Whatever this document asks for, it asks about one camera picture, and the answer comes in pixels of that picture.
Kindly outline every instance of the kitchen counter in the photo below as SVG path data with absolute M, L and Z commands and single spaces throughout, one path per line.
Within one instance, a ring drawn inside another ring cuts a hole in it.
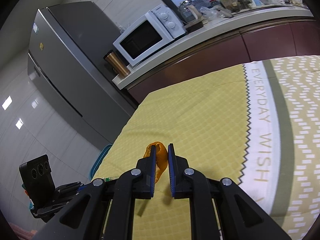
M 119 89 L 123 89 L 159 64 L 203 41 L 246 25 L 282 17 L 313 17 L 313 15 L 308 9 L 292 6 L 239 13 L 233 18 L 216 19 L 208 22 L 201 29 L 194 31 L 161 49 L 135 66 L 131 73 L 125 78 L 121 79 L 118 75 L 112 81 Z

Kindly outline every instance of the refrigerator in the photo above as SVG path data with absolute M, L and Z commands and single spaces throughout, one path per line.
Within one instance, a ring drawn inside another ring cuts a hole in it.
M 100 150 L 116 140 L 138 106 L 113 84 L 116 73 L 103 59 L 119 36 L 116 25 L 90 1 L 39 9 L 30 36 L 30 79 Z

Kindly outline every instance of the white microwave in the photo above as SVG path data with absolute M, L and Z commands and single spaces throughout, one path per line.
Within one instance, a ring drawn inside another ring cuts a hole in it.
M 185 33 L 175 13 L 160 4 L 130 25 L 113 45 L 135 66 Z

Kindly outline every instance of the orange peel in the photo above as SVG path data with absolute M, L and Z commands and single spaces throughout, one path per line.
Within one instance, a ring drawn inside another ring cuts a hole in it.
M 149 157 L 151 153 L 151 146 L 156 146 L 156 179 L 155 183 L 158 182 L 160 179 L 162 173 L 165 171 L 165 169 L 168 166 L 168 152 L 163 143 L 161 142 L 154 142 L 150 143 L 147 146 L 146 152 L 144 154 L 144 158 Z

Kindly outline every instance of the red cabinet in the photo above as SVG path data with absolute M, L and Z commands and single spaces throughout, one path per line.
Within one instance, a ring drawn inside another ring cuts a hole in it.
M 152 91 L 247 62 L 250 58 L 241 35 L 238 35 L 160 70 L 128 91 L 141 103 Z
M 296 56 L 289 24 L 268 27 L 242 35 L 251 61 Z
M 297 56 L 320 55 L 320 27 L 315 21 L 290 23 Z

